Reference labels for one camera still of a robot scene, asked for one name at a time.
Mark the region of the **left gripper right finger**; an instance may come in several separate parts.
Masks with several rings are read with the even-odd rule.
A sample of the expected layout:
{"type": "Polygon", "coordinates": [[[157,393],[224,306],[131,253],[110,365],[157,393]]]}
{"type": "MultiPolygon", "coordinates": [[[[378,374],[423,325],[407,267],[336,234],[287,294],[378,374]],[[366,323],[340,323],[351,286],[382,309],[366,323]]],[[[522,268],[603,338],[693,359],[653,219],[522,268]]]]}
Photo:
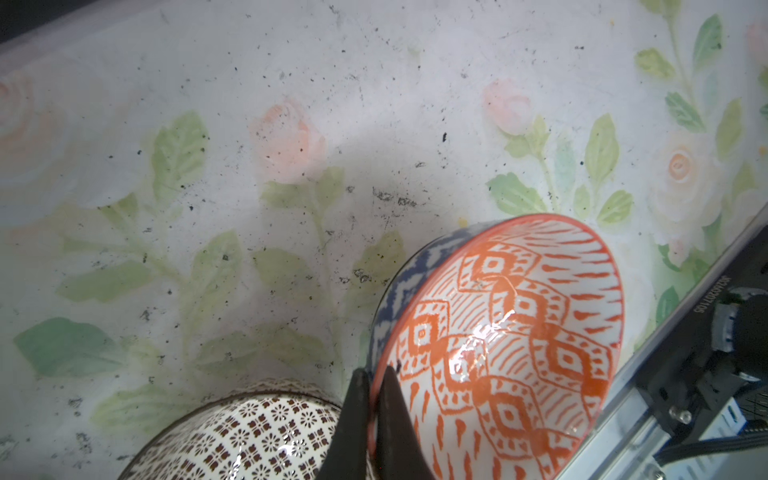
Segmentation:
{"type": "Polygon", "coordinates": [[[395,369],[385,370],[376,403],[375,464],[383,480],[427,480],[422,454],[395,369]]]}

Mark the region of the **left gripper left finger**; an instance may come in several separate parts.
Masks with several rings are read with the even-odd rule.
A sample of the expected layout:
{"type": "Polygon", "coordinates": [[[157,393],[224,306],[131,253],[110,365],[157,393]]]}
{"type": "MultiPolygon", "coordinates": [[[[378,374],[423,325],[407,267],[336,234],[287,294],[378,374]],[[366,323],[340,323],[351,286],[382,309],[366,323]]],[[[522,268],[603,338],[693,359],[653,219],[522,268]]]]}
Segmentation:
{"type": "Polygon", "coordinates": [[[317,480],[361,480],[367,475],[370,378],[364,368],[352,373],[339,420],[317,480]]]}

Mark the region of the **orange red patterned bowl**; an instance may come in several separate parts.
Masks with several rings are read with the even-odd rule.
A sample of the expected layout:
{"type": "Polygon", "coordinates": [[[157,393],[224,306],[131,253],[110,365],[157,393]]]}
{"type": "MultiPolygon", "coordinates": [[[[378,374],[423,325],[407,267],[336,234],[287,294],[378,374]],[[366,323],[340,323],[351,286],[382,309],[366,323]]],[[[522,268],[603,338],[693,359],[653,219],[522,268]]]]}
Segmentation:
{"type": "Polygon", "coordinates": [[[435,479],[553,479],[593,430],[620,356],[615,260],[556,214],[444,235],[390,281],[367,367],[396,371],[435,479]]]}

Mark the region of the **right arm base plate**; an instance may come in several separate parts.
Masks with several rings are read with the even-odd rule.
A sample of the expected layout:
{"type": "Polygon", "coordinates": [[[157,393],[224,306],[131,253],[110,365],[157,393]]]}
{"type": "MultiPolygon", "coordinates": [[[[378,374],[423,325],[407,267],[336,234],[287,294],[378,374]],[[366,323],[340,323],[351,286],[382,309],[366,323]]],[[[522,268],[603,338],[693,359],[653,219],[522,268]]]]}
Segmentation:
{"type": "Polygon", "coordinates": [[[687,310],[640,368],[635,385],[670,434],[654,455],[668,465],[767,443],[763,432],[702,435],[729,400],[767,382],[767,232],[759,233],[687,310]]]}

